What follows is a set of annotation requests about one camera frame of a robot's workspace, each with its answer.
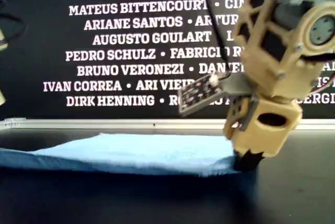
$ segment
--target black surface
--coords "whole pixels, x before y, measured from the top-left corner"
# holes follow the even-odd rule
[[[35,150],[99,132],[8,131],[0,145]],[[335,223],[334,136],[295,132],[258,174],[208,179],[2,169],[0,223]]]

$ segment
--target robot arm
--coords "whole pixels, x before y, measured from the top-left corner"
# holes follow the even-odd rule
[[[234,168],[245,171],[278,154],[302,119],[296,100],[311,94],[324,64],[335,60],[335,2],[245,0],[234,39],[244,48],[244,73],[214,73],[184,87],[179,91],[180,114],[229,97],[224,134],[236,153]],[[207,85],[198,89],[199,82]]]

